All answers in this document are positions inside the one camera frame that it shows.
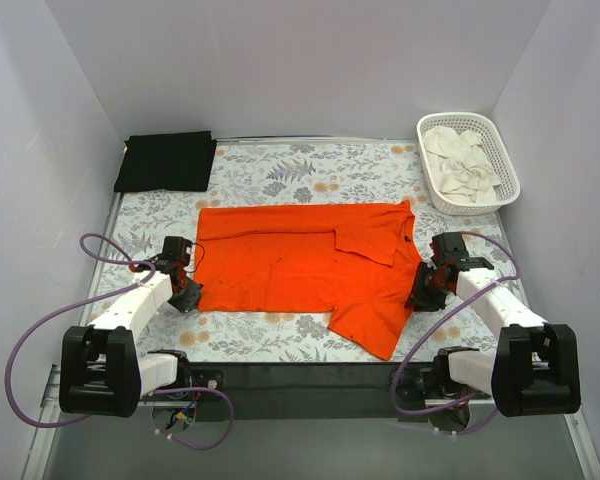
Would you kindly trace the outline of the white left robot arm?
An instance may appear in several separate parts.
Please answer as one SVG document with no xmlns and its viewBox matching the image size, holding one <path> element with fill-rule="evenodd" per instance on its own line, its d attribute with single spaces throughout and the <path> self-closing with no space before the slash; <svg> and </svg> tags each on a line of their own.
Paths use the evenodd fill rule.
<svg viewBox="0 0 600 480">
<path fill-rule="evenodd" d="M 163 305 L 181 313 L 198 307 L 202 285 L 187 272 L 193 250 L 192 241 L 167 236 L 159 254 L 132 268 L 131 290 L 86 326 L 66 331 L 59 388 L 63 412 L 129 417 L 142 397 L 158 389 L 173 400 L 191 392 L 184 353 L 140 355 L 136 341 Z"/>
</svg>

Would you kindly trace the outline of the orange t-shirt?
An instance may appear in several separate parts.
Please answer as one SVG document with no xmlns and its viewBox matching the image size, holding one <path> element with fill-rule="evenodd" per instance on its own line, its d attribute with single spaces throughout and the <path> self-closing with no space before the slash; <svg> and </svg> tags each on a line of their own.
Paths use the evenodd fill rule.
<svg viewBox="0 0 600 480">
<path fill-rule="evenodd" d="M 413 311 L 414 224 L 409 202 L 205 208 L 199 308 L 327 313 L 330 331 L 388 360 Z"/>
</svg>

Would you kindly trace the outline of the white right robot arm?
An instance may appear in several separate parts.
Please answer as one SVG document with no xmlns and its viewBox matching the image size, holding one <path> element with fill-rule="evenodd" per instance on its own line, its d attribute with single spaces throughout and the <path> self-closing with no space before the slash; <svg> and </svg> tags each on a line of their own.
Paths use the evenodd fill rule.
<svg viewBox="0 0 600 480">
<path fill-rule="evenodd" d="M 436 312 L 449 295 L 461 299 L 453 314 L 469 307 L 497 341 L 494 353 L 445 347 L 424 367 L 402 365 L 394 375 L 398 393 L 434 391 L 460 404 L 477 392 L 491 397 L 506 417 L 572 414 L 581 406 L 577 339 L 565 324 L 550 323 L 526 307 L 484 257 L 471 255 L 464 233 L 445 232 L 431 241 L 432 258 L 420 262 L 406 307 Z"/>
</svg>

